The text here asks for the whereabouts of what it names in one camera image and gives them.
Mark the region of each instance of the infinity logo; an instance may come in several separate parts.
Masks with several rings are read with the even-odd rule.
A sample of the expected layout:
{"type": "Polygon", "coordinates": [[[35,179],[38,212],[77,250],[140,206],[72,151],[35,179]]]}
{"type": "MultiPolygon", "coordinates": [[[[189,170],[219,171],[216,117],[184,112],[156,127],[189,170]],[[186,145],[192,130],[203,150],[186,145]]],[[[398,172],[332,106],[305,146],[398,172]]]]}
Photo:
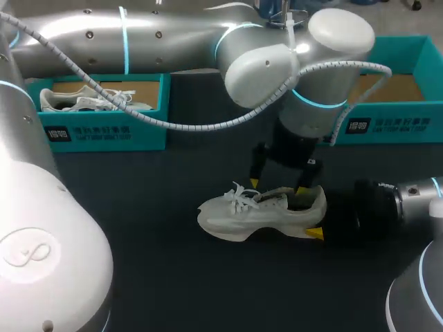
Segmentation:
{"type": "Polygon", "coordinates": [[[20,250],[20,253],[16,252],[14,253],[15,255],[10,252],[10,256],[12,257],[4,257],[3,259],[11,266],[23,268],[30,261],[43,261],[50,253],[51,246],[47,243],[41,243],[35,246],[33,250],[20,250]]]}

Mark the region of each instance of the shoe upper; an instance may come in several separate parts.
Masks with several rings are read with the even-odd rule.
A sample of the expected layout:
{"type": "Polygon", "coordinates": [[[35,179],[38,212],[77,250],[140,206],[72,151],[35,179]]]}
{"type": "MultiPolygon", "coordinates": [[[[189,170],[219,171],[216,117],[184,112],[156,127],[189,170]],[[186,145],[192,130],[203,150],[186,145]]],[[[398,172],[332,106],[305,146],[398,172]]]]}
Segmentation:
{"type": "Polygon", "coordinates": [[[40,104],[43,112],[76,112],[93,109],[90,104],[78,103],[78,99],[82,97],[96,98],[97,93],[87,85],[74,93],[55,93],[50,89],[43,89],[40,92],[40,104]]]}
{"type": "MultiPolygon", "coordinates": [[[[132,95],[135,91],[117,91],[107,89],[106,92],[119,98],[124,104],[141,111],[150,110],[152,107],[140,102],[132,102],[132,95]]],[[[89,86],[83,86],[74,93],[55,93],[49,89],[40,92],[40,104],[43,112],[77,112],[84,110],[94,111],[115,111],[118,107],[105,100],[101,95],[89,86]]]]}
{"type": "Polygon", "coordinates": [[[306,210],[288,210],[288,199],[286,194],[272,196],[269,199],[246,205],[246,208],[234,209],[236,200],[220,196],[210,199],[202,204],[199,209],[201,214],[199,220],[206,225],[217,228],[262,228],[276,227],[279,225],[298,225],[301,228],[315,226],[326,213],[326,197],[321,187],[316,187],[316,198],[311,207],[306,210]]]}

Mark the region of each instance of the shoe sole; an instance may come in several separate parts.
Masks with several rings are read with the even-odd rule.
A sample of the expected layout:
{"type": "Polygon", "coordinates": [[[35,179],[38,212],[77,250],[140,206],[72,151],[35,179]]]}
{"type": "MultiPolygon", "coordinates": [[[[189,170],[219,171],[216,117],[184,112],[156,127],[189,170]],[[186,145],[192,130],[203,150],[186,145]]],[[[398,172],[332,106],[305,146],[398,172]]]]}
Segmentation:
{"type": "MultiPolygon", "coordinates": [[[[268,227],[262,227],[262,228],[257,228],[256,230],[253,231],[248,231],[238,234],[227,234],[227,233],[220,233],[209,230],[208,228],[203,226],[200,222],[199,225],[201,229],[207,232],[208,234],[211,234],[212,236],[217,237],[218,239],[232,241],[232,242],[243,242],[246,239],[248,239],[254,232],[257,232],[262,228],[268,228],[268,227]]],[[[271,227],[271,228],[273,228],[274,230],[278,230],[279,232],[283,233],[284,235],[287,235],[288,237],[297,237],[299,239],[315,239],[314,237],[307,235],[303,228],[297,226],[286,225],[286,226],[271,227]]]]}

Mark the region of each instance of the blue led ring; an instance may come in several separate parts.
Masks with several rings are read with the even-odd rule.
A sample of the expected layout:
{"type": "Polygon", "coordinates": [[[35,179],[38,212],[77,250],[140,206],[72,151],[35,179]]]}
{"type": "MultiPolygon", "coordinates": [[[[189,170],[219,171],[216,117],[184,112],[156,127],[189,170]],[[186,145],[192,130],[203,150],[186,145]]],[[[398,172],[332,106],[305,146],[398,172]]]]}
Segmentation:
{"type": "Polygon", "coordinates": [[[431,178],[431,180],[434,182],[435,189],[437,190],[437,195],[439,198],[442,198],[442,191],[440,189],[440,186],[438,185],[436,178],[431,178]]]}
{"type": "Polygon", "coordinates": [[[127,41],[127,27],[126,27],[126,9],[122,6],[118,7],[120,11],[120,18],[122,19],[122,34],[123,34],[123,50],[125,52],[125,75],[129,74],[129,46],[127,41]]]}
{"type": "Polygon", "coordinates": [[[309,99],[306,99],[305,97],[303,97],[301,94],[299,94],[297,91],[292,90],[292,93],[294,95],[296,95],[298,98],[300,98],[300,100],[302,100],[303,102],[306,102],[309,105],[312,105],[314,107],[320,107],[321,109],[336,109],[337,107],[341,107],[344,104],[346,104],[347,100],[345,100],[344,102],[341,102],[340,104],[335,104],[335,105],[324,105],[324,104],[319,104],[317,102],[312,102],[309,99]]]}
{"type": "Polygon", "coordinates": [[[424,255],[426,254],[426,251],[428,250],[429,246],[432,244],[432,242],[426,247],[426,249],[423,251],[420,261],[419,261],[419,267],[418,267],[418,273],[419,273],[419,281],[420,281],[420,287],[422,288],[424,299],[426,300],[426,303],[428,304],[430,310],[434,314],[437,321],[443,326],[443,317],[438,313],[437,309],[434,307],[434,304],[431,301],[431,298],[429,297],[428,291],[424,285],[424,278],[423,278],[423,259],[424,255]]]}
{"type": "Polygon", "coordinates": [[[17,31],[14,40],[9,44],[9,48],[13,48],[20,39],[20,31],[17,31]]]}
{"type": "Polygon", "coordinates": [[[14,88],[14,89],[20,91],[20,92],[23,93],[26,97],[28,97],[29,100],[34,104],[34,101],[33,101],[33,99],[30,97],[30,95],[29,95],[26,91],[24,91],[20,86],[17,86],[17,85],[15,85],[15,84],[9,83],[9,82],[7,82],[7,81],[0,81],[0,85],[10,86],[11,88],[14,88]]]}
{"type": "Polygon", "coordinates": [[[225,39],[225,37],[227,35],[229,35],[231,32],[233,32],[234,30],[240,29],[240,28],[252,28],[252,27],[258,27],[258,28],[263,28],[263,26],[259,25],[259,24],[254,24],[254,23],[243,23],[240,24],[238,26],[231,26],[228,30],[225,31],[225,33],[220,37],[220,40],[218,41],[217,45],[215,46],[215,51],[214,51],[214,59],[217,59],[217,51],[219,49],[220,44],[222,43],[223,39],[225,39]]]}

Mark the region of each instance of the white coiled cable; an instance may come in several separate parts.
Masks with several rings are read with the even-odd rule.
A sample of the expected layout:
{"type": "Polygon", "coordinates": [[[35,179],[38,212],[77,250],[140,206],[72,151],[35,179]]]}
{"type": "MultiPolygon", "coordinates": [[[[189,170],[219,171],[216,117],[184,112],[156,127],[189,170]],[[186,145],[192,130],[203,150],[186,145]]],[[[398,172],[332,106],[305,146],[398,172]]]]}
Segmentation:
{"type": "Polygon", "coordinates": [[[365,101],[370,95],[372,95],[376,90],[380,89],[385,83],[386,80],[392,76],[392,71],[389,67],[384,66],[382,64],[373,64],[372,62],[364,62],[364,61],[330,61],[323,62],[322,64],[313,64],[311,66],[306,66],[300,71],[300,76],[306,75],[308,73],[312,73],[313,71],[320,71],[322,69],[327,68],[343,68],[343,67],[354,67],[354,68],[364,68],[369,69],[371,71],[378,71],[383,73],[384,76],[378,80],[373,86],[371,86],[368,90],[366,90],[360,97],[357,98],[354,104],[349,105],[341,114],[338,116],[336,120],[336,125],[334,131],[332,132],[330,146],[333,147],[337,141],[338,133],[340,132],[341,125],[343,121],[346,119],[347,115],[351,113],[351,111],[360,104],[365,101]]]}
{"type": "MultiPolygon", "coordinates": [[[[203,124],[203,125],[191,125],[191,124],[177,124],[177,123],[171,123],[166,121],[157,120],[154,118],[151,118],[149,116],[145,116],[142,113],[137,112],[136,110],[132,109],[131,107],[128,107],[125,105],[125,103],[122,100],[114,99],[112,95],[110,95],[108,92],[106,92],[96,81],[94,81],[88,74],[86,74],[77,64],[75,64],[71,59],[67,57],[56,45],[51,43],[47,38],[43,37],[41,34],[39,34],[37,31],[33,30],[32,28],[29,28],[24,22],[20,21],[18,18],[13,17],[9,14],[6,14],[5,12],[0,12],[0,20],[5,21],[6,23],[9,23],[15,27],[17,27],[19,30],[25,32],[27,35],[30,35],[32,38],[36,39],[41,45],[44,47],[47,47],[52,53],[54,53],[62,62],[64,62],[77,76],[82,78],[83,81],[85,81],[87,84],[89,84],[97,93],[99,93],[104,99],[108,100],[110,103],[124,111],[126,114],[129,114],[130,116],[133,116],[136,119],[139,119],[143,122],[146,122],[150,125],[154,125],[157,127],[162,127],[165,129],[173,129],[178,131],[215,131],[220,129],[225,129],[229,127],[234,127],[236,125],[240,125],[243,122],[246,122],[258,114],[260,114],[263,110],[265,110],[270,104],[274,103],[276,100],[278,100],[280,97],[282,97],[288,90],[292,89],[293,86],[296,83],[297,77],[294,77],[293,75],[288,78],[284,83],[278,88],[275,93],[265,102],[263,102],[259,107],[255,108],[254,110],[248,112],[247,114],[240,116],[236,119],[220,122],[217,124],[203,124]]],[[[289,33],[289,38],[293,39],[293,33],[289,33]]],[[[382,66],[380,64],[371,64],[369,62],[353,62],[353,61],[335,61],[335,62],[325,62],[322,64],[315,64],[313,66],[308,66],[306,68],[303,68],[299,72],[299,76],[308,74],[312,71],[318,71],[325,68],[332,68],[332,67],[357,67],[357,68],[367,68],[372,69],[376,71],[381,71],[386,74],[386,76],[391,76],[392,72],[388,67],[382,66]]],[[[371,93],[373,93],[375,90],[377,90],[382,84],[384,84],[385,79],[379,80],[371,89],[367,90],[358,100],[357,102],[362,102],[365,100],[371,93]]],[[[343,122],[346,115],[355,107],[355,104],[348,107],[344,112],[341,114],[341,122],[337,121],[336,130],[334,130],[333,135],[333,141],[335,143],[336,140],[336,133],[338,133],[338,130],[340,129],[341,123],[343,122]]]]}

